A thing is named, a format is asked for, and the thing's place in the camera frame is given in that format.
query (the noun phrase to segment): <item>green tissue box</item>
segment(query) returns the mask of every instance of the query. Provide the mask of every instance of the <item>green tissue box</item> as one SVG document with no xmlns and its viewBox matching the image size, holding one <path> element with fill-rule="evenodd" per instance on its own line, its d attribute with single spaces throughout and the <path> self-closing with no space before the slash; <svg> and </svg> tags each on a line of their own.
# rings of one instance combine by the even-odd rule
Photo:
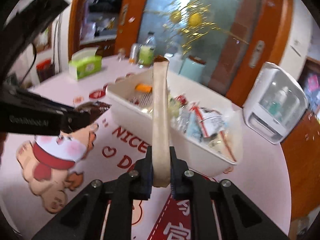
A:
<svg viewBox="0 0 320 240">
<path fill-rule="evenodd" d="M 87 77 L 101 70 L 101 56 L 97 48 L 85 48 L 72 55 L 69 62 L 69 74 L 75 79 Z"/>
</svg>

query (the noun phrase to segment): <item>red lettering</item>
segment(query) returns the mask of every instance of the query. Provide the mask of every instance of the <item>red lettering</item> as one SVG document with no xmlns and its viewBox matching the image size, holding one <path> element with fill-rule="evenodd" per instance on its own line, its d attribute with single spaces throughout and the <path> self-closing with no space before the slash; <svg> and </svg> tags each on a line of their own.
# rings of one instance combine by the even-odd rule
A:
<svg viewBox="0 0 320 240">
<path fill-rule="evenodd" d="M 120 140 L 123 141 L 123 142 L 128 142 L 128 141 L 127 141 L 127 138 L 128 138 L 129 136 L 131 136 L 131 135 L 133 135 L 133 134 L 130 133 L 129 131 L 127 131 L 127 135 L 126 135 L 124 138 L 121 138 Z"/>
<path fill-rule="evenodd" d="M 106 154 L 105 150 L 108 149 L 108 152 L 112 152 L 111 154 Z M 115 156 L 117 153 L 117 149 L 116 148 L 110 148 L 109 146 L 105 146 L 103 149 L 102 149 L 102 155 L 105 156 L 106 158 L 110 158 L 110 157 L 113 157 Z"/>
<path fill-rule="evenodd" d="M 118 163 L 117 166 L 121 169 L 127 169 L 131 166 L 131 164 L 132 164 L 132 159 L 128 155 L 125 155 L 123 156 L 122 160 Z"/>
<path fill-rule="evenodd" d="M 130 172 L 134 169 L 134 166 L 136 165 L 136 163 L 132 164 L 131 167 L 127 170 L 127 172 Z"/>
<path fill-rule="evenodd" d="M 121 135 L 123 135 L 124 134 L 124 132 L 126 131 L 125 129 L 124 129 L 124 131 L 123 132 L 121 132 L 121 126 L 119 126 L 112 134 L 114 134 L 114 133 L 116 133 L 116 132 L 118 132 L 117 133 L 117 138 L 118 137 L 120 137 Z"/>
<path fill-rule="evenodd" d="M 137 136 L 132 137 L 132 138 L 129 140 L 129 145 L 130 145 L 131 147 L 138 147 L 138 145 L 133 144 L 133 140 L 136 140 L 136 139 L 137 139 L 139 142 L 141 142 L 141 139 L 140 139 L 139 137 L 137 137 Z"/>
<path fill-rule="evenodd" d="M 142 153 L 146 153 L 147 152 L 147 147 L 149 146 L 150 144 L 146 143 L 145 141 L 143 141 L 142 143 L 140 143 L 139 147 L 138 147 L 138 151 L 139 152 L 142 152 Z"/>
</svg>

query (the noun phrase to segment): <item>long beige object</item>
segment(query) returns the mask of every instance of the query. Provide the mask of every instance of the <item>long beige object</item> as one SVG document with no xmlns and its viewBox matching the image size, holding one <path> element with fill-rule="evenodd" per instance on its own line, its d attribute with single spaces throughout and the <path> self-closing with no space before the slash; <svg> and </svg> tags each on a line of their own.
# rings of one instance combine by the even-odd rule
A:
<svg viewBox="0 0 320 240">
<path fill-rule="evenodd" d="M 153 186 L 167 187 L 170 183 L 170 149 L 168 119 L 167 73 L 169 60 L 156 56 L 153 64 L 153 126 L 152 165 Z"/>
</svg>

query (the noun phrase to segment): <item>white chinese character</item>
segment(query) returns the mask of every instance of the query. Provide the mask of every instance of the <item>white chinese character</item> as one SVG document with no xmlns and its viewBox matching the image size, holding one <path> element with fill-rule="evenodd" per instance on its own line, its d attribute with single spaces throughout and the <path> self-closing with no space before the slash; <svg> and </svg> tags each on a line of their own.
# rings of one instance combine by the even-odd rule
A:
<svg viewBox="0 0 320 240">
<path fill-rule="evenodd" d="M 190 240 L 191 238 L 190 229 L 184 228 L 182 223 L 179 223 L 179 226 L 172 226 L 169 222 L 163 231 L 164 235 L 168 233 L 167 240 Z"/>
<path fill-rule="evenodd" d="M 184 207 L 180 207 L 179 210 L 183 210 L 182 214 L 184 214 L 185 216 L 188 216 L 190 214 L 190 207 L 188 205 L 188 202 L 189 200 L 182 200 L 177 203 L 178 206 L 184 206 Z"/>
</svg>

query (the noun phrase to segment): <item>cartoon bear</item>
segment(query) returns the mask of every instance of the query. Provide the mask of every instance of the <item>cartoon bear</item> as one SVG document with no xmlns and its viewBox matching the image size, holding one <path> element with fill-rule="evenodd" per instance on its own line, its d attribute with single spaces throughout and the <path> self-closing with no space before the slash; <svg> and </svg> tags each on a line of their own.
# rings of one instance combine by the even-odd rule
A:
<svg viewBox="0 0 320 240">
<path fill-rule="evenodd" d="M 94 123 L 76 132 L 59 136 L 36 136 L 35 142 L 24 142 L 17 150 L 22 175 L 31 192 L 40 196 L 43 207 L 52 214 L 67 203 L 65 189 L 73 191 L 83 182 L 83 173 L 69 169 L 87 157 L 93 149 L 98 124 Z"/>
</svg>

